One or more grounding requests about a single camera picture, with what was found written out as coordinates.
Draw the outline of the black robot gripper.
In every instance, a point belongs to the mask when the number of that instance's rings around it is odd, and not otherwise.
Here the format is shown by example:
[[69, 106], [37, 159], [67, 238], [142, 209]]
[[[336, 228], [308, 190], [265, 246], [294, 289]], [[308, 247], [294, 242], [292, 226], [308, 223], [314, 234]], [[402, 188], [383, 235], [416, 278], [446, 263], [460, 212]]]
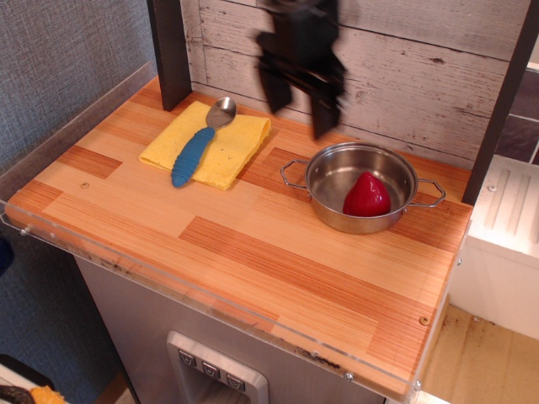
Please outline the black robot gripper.
[[339, 37], [337, 1], [258, 1], [273, 24], [256, 42], [259, 77], [272, 114], [291, 103], [291, 87], [309, 93], [316, 139], [338, 125], [344, 66], [333, 52]]

